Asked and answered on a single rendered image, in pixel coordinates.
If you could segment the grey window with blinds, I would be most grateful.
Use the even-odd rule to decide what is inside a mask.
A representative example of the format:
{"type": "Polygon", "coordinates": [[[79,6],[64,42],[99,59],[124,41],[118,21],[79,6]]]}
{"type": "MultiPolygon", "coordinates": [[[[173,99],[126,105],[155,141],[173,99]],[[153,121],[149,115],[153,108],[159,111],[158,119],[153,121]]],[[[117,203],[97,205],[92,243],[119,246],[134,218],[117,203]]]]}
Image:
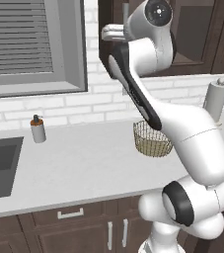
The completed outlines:
{"type": "Polygon", "coordinates": [[[0,0],[0,98],[86,90],[84,0],[0,0]]]}

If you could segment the dark brown lower cabinet door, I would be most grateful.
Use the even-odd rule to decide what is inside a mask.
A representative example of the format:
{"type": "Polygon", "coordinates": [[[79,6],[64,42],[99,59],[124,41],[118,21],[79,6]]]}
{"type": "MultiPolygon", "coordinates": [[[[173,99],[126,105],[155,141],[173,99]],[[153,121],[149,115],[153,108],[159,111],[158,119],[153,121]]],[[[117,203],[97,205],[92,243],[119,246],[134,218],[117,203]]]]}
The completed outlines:
{"type": "Polygon", "coordinates": [[[31,253],[16,215],[0,217],[0,253],[31,253]]]}
{"type": "Polygon", "coordinates": [[[115,253],[112,223],[112,251],[108,249],[108,221],[95,220],[43,228],[36,232],[40,253],[115,253]]]}
{"type": "Polygon", "coordinates": [[[138,253],[141,244],[148,238],[152,223],[138,214],[122,215],[117,218],[116,253],[138,253]],[[126,245],[122,246],[125,221],[127,224],[126,245]]]}

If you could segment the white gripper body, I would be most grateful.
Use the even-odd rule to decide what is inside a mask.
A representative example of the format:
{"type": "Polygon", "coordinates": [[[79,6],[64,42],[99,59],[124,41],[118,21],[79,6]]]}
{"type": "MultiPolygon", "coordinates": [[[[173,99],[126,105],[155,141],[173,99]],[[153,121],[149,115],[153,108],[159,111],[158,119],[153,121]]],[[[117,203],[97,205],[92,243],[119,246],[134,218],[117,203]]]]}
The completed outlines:
{"type": "Polygon", "coordinates": [[[124,25],[107,24],[102,28],[102,40],[106,42],[125,42],[124,25]]]}

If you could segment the dark grey sink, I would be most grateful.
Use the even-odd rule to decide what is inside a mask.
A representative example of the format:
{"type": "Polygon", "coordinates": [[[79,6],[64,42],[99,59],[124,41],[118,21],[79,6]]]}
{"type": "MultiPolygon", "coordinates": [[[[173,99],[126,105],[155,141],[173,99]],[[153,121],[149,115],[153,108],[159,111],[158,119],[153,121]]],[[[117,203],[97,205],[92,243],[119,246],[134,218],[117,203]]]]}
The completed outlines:
{"type": "Polygon", "coordinates": [[[22,136],[0,139],[0,198],[12,193],[23,140],[22,136]]]}

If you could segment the grey soap dispenser orange collar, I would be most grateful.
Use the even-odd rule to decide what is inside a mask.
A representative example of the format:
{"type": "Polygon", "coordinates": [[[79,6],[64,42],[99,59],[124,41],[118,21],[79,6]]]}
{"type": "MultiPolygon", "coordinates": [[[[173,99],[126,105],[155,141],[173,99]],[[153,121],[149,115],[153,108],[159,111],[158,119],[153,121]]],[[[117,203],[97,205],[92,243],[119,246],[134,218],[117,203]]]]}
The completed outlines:
{"type": "Polygon", "coordinates": [[[31,130],[35,143],[43,143],[46,141],[44,124],[40,116],[33,116],[33,119],[31,120],[31,130]]]}

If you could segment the grey paper towel roll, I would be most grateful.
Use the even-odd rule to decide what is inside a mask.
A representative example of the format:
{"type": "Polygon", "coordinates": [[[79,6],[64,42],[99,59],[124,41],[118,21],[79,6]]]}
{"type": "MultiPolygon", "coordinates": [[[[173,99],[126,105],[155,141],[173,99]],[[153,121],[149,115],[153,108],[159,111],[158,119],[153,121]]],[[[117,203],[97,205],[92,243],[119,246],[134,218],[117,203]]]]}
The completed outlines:
{"type": "Polygon", "coordinates": [[[209,83],[203,108],[218,124],[224,107],[224,79],[218,78],[209,83]]]}

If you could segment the dark brown drawer front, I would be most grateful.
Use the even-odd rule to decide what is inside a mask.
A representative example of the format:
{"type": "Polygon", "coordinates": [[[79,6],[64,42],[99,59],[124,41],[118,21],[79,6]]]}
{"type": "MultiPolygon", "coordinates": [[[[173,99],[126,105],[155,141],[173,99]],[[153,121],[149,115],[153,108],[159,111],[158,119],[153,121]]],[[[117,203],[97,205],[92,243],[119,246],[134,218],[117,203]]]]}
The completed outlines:
{"type": "Polygon", "coordinates": [[[59,223],[66,223],[71,221],[79,221],[83,218],[100,216],[103,213],[103,203],[91,203],[78,206],[71,206],[66,208],[58,208],[46,211],[35,211],[32,213],[34,223],[36,226],[45,226],[59,223]],[[84,215],[72,218],[58,219],[57,212],[62,211],[63,213],[75,212],[79,208],[84,209],[84,215]]]}

